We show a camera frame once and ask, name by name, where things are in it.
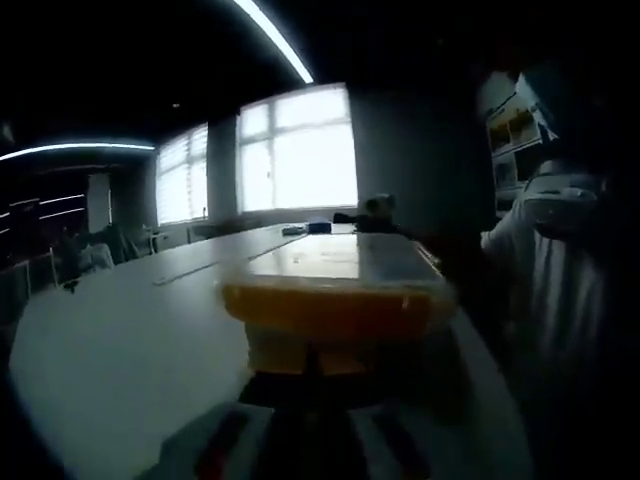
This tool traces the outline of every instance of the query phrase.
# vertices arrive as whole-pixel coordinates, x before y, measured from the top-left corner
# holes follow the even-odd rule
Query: dark ceiling
[[[547,46],[528,33],[532,14],[505,28],[487,11],[492,22],[436,15],[421,2],[256,3],[316,83],[439,88],[464,103],[487,71]],[[0,120],[15,144],[0,144],[0,155],[69,140],[162,142],[303,86],[232,0],[58,0],[2,10]]]

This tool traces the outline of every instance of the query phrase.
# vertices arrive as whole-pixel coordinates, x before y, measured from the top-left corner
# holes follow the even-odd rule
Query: orange container
[[[275,363],[298,365],[313,345],[331,370],[355,350],[420,338],[457,306],[416,243],[381,234],[303,237],[229,272],[220,293],[227,311],[246,323],[252,349],[271,348],[274,362],[296,359]]]

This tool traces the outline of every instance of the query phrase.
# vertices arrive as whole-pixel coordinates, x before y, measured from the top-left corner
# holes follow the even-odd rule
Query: bright window
[[[207,125],[167,143],[156,161],[158,225],[207,216]]]
[[[356,205],[347,91],[331,85],[265,100],[240,114],[240,210]]]

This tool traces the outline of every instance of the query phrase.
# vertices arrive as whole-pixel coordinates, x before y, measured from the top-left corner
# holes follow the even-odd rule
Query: table surface
[[[132,478],[157,462],[165,439],[237,397],[251,375],[248,345],[215,283],[227,262],[290,242],[281,229],[167,250],[83,277],[75,294],[54,290],[31,300],[11,380],[37,433],[75,478]],[[457,426],[433,424],[434,470],[463,478],[473,463],[474,478],[532,478],[522,424],[496,364],[463,312],[452,329],[471,381],[471,415]]]

